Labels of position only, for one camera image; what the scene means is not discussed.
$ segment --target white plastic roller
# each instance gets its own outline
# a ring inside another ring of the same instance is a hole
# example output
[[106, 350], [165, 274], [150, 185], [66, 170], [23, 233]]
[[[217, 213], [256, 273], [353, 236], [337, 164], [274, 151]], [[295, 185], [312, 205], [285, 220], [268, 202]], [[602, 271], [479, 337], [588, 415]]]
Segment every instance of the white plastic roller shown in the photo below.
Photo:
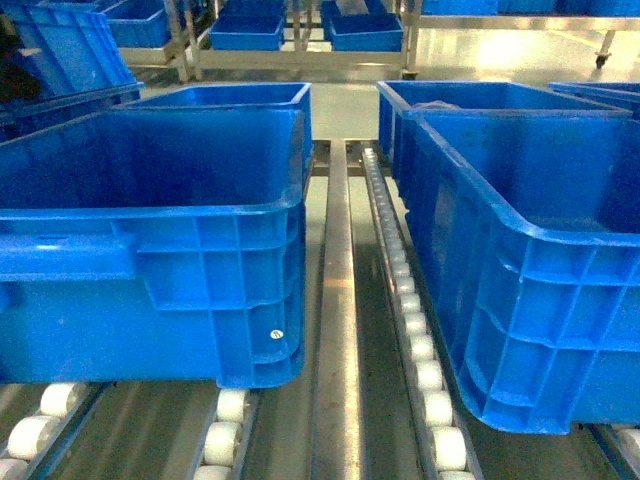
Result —
[[438, 480], [476, 480], [470, 472], [440, 472]]
[[390, 262], [406, 262], [407, 254], [404, 253], [404, 250], [393, 250], [388, 252], [389, 261]]
[[387, 241], [387, 252], [392, 252], [393, 250], [404, 250], [404, 246], [402, 245], [402, 240], [400, 237], [397, 239], [386, 239]]
[[204, 442], [204, 462], [207, 465], [233, 467], [236, 448], [242, 439], [242, 427], [235, 422], [214, 422]]
[[412, 277], [396, 277], [396, 291], [400, 295], [414, 293], [416, 291], [416, 283]]
[[406, 313], [403, 316], [404, 330], [407, 335], [426, 335], [427, 317], [422, 312]]
[[60, 419], [45, 415], [23, 418], [9, 435], [9, 455], [21, 460], [32, 460], [47, 446], [59, 424]]
[[629, 428], [618, 431], [618, 438], [622, 442], [625, 450], [640, 462], [640, 430]]
[[406, 315], [407, 313], [419, 312], [422, 308], [420, 295], [418, 295], [417, 293], [407, 293], [405, 295], [400, 295], [400, 308], [402, 309], [403, 315]]
[[19, 480], [27, 471], [29, 464], [15, 458], [0, 459], [0, 480]]
[[464, 437], [456, 427], [434, 427], [432, 434], [432, 451], [438, 471], [464, 471], [467, 466], [467, 448]]
[[193, 480], [228, 480], [230, 477], [231, 469], [229, 467], [203, 465], [198, 467]]
[[84, 383], [52, 383], [40, 399], [40, 413], [64, 418], [75, 407], [84, 392]]
[[433, 337], [431, 335], [412, 335], [409, 337], [409, 351], [414, 362], [433, 360]]
[[216, 416], [219, 422], [244, 422], [247, 411], [249, 390], [225, 388], [220, 390]]
[[418, 388], [420, 390], [442, 390], [442, 368], [437, 360], [421, 360], [416, 362], [416, 373], [418, 377]]
[[429, 427], [450, 427], [453, 425], [453, 405], [449, 392], [427, 390], [422, 392], [424, 400], [424, 420]]
[[411, 275], [411, 268], [407, 262], [391, 262], [391, 273], [395, 277], [408, 277]]

